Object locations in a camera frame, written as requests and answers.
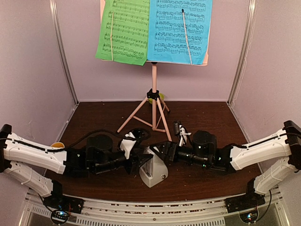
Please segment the white metronome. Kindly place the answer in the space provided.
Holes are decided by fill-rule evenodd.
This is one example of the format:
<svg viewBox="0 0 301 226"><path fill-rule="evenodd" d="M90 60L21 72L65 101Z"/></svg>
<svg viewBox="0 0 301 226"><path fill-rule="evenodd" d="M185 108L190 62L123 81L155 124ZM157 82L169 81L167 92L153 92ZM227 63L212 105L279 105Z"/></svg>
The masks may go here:
<svg viewBox="0 0 301 226"><path fill-rule="evenodd" d="M168 177L168 168L164 161L149 147L143 153L153 155L139 170L141 180L147 187L151 188Z"/></svg>

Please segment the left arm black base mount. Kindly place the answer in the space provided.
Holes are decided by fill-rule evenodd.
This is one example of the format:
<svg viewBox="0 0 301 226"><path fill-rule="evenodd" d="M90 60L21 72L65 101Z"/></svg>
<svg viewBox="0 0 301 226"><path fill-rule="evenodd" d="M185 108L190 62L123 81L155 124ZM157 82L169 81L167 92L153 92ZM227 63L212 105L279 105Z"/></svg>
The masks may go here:
<svg viewBox="0 0 301 226"><path fill-rule="evenodd" d="M50 196L43 198L43 203L51 208L80 214L83 209L84 200L63 195L63 186L56 180L52 180Z"/></svg>

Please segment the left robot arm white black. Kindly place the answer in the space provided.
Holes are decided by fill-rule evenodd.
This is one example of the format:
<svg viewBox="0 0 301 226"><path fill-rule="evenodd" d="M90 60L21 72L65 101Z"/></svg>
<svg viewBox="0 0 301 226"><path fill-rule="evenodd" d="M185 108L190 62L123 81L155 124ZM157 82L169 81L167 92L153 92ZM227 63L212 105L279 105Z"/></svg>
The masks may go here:
<svg viewBox="0 0 301 226"><path fill-rule="evenodd" d="M149 136L144 129L134 129L124 136L97 129L67 147L53 147L26 140L14 133L11 125L5 124L0 129L0 171L41 197L49 197L57 209L63 209L68 200L63 195L62 185L42 176L31 166L75 178L119 168L131 174L153 158L152 154L144 153L140 145Z"/></svg>

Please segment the blue sheet music paper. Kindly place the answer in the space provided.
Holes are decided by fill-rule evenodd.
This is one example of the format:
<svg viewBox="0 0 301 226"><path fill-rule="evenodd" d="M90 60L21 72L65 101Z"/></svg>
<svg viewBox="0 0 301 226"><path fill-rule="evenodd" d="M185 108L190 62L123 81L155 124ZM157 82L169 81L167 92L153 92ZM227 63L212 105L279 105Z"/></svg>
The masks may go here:
<svg viewBox="0 0 301 226"><path fill-rule="evenodd" d="M150 1L147 59L202 65L208 49L213 1Z"/></svg>

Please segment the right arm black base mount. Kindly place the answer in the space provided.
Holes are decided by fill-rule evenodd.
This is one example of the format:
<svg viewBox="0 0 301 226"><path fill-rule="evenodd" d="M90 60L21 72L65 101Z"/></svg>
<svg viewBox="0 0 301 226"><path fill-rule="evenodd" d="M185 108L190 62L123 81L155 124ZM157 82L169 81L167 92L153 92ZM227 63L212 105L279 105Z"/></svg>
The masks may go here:
<svg viewBox="0 0 301 226"><path fill-rule="evenodd" d="M265 195L255 192L254 180L247 183L246 193L243 195L226 198L225 205L228 213L255 208L265 204Z"/></svg>

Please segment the pink folding music stand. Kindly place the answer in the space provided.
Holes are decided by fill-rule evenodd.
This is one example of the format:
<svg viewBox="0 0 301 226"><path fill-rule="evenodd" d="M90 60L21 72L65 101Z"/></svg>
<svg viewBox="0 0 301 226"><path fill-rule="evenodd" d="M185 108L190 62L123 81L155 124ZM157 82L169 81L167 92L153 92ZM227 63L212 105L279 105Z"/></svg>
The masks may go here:
<svg viewBox="0 0 301 226"><path fill-rule="evenodd" d="M145 125L152 128L153 131L166 133L167 139L172 141L170 131L167 125L166 117L164 111L170 113L170 109L164 102L160 100L159 91L157 91L157 62L151 62L152 65L152 88L147 92L145 98L142 102L133 110L129 117L123 122L123 124L118 128L117 134L129 123L131 119L136 119ZM152 98L152 123L148 123L143 119L137 117L135 114L143 107L143 105L148 102L148 98Z"/></svg>

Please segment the green sheet music paper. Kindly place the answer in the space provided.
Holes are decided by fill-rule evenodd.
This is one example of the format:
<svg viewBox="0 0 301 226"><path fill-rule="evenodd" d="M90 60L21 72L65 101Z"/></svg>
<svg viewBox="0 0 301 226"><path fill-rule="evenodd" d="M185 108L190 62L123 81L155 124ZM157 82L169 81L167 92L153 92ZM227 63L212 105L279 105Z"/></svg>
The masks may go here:
<svg viewBox="0 0 301 226"><path fill-rule="evenodd" d="M106 0L95 57L143 66L147 61L149 0Z"/></svg>

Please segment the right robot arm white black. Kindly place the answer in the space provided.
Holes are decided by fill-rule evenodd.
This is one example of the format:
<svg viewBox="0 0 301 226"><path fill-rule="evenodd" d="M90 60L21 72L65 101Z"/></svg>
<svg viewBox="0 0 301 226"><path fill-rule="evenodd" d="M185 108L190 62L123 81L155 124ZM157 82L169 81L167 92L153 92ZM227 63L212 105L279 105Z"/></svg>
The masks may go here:
<svg viewBox="0 0 301 226"><path fill-rule="evenodd" d="M293 121L285 121L284 127L260 140L238 145L217 147L216 136L198 130L188 140L190 147L166 141L150 145L163 161L182 161L224 173L234 173L250 165L277 158L264 173L250 182L251 190L241 197L241 204L250 208L269 189L283 181L291 173L301 169L301 129Z"/></svg>

